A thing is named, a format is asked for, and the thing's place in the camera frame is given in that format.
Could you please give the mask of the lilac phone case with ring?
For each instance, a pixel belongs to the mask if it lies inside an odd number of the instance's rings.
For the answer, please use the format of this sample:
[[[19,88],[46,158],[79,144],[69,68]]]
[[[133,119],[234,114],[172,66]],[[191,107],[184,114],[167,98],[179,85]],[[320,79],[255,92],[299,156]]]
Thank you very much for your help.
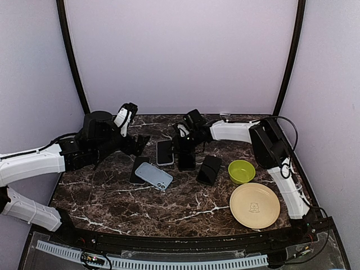
[[[156,163],[158,166],[167,166],[174,163],[174,154],[171,140],[157,141]]]

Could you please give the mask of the light blue phone case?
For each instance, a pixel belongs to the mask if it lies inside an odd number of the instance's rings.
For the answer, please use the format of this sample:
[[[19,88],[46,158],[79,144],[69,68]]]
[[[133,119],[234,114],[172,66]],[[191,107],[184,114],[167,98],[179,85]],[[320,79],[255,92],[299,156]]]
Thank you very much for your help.
[[[139,177],[141,177],[145,182],[151,184],[158,190],[166,190],[173,181],[173,177],[170,174],[158,169],[157,167],[149,163],[143,163],[138,168],[138,171]]]

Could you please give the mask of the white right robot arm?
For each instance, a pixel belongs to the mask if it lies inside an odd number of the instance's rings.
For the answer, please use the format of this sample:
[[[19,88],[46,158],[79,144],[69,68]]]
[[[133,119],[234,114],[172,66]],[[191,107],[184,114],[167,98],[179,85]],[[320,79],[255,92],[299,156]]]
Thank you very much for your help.
[[[182,122],[173,125],[172,144],[175,154],[193,154],[200,144],[212,141],[239,141],[252,145],[257,164],[267,170],[285,201],[290,223],[287,239],[299,244],[309,234],[312,221],[310,203],[302,183],[295,175],[289,146],[272,117],[251,121],[206,121],[200,114],[187,114]]]

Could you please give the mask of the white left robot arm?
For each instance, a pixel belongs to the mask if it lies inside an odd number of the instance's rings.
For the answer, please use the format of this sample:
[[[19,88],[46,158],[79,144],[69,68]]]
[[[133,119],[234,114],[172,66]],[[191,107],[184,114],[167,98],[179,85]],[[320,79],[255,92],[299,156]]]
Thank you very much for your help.
[[[1,155],[1,214],[55,232],[67,245],[79,232],[66,222],[62,210],[45,206],[9,187],[11,183],[45,174],[73,172],[98,165],[114,152],[140,156],[149,136],[127,133],[135,112],[122,107],[116,115],[94,111],[84,116],[80,131],[61,135],[41,148]]]

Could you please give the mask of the silver edged phone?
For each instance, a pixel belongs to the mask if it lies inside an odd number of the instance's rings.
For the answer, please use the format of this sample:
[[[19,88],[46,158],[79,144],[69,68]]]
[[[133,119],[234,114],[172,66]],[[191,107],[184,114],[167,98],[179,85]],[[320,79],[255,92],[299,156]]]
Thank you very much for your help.
[[[132,185],[144,185],[145,181],[139,177],[139,171],[138,168],[143,164],[143,163],[149,163],[150,162],[150,158],[149,157],[136,157],[135,161],[133,163],[133,167],[131,170],[131,174],[129,177],[129,183]]]

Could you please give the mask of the green plastic bowl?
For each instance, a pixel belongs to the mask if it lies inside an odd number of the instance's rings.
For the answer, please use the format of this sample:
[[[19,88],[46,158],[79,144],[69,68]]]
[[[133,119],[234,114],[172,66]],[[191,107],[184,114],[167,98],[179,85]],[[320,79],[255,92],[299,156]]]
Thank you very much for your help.
[[[234,160],[228,166],[228,174],[233,183],[242,185],[253,180],[256,171],[250,162],[246,160]]]

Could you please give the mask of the beige round plate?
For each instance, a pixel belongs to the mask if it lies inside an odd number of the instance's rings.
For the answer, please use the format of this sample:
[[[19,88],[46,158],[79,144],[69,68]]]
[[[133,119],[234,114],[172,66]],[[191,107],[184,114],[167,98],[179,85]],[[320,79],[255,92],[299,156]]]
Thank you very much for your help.
[[[229,208],[235,220],[255,230],[274,224],[281,211],[277,195],[259,183],[246,183],[237,187],[230,196]]]

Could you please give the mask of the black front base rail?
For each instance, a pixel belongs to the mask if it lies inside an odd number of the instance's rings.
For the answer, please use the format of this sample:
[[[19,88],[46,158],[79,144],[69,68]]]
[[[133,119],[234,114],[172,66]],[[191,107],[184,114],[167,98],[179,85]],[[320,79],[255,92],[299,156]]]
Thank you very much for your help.
[[[146,237],[124,236],[111,233],[68,228],[60,232],[45,232],[35,227],[39,233],[49,236],[49,240],[86,250],[119,254],[122,251],[148,251],[163,253],[215,252],[244,249],[247,252],[263,251],[275,253],[285,248],[320,239],[317,234],[330,232],[334,227],[332,217],[321,218],[309,225],[291,226],[264,232],[244,233],[216,237]]]

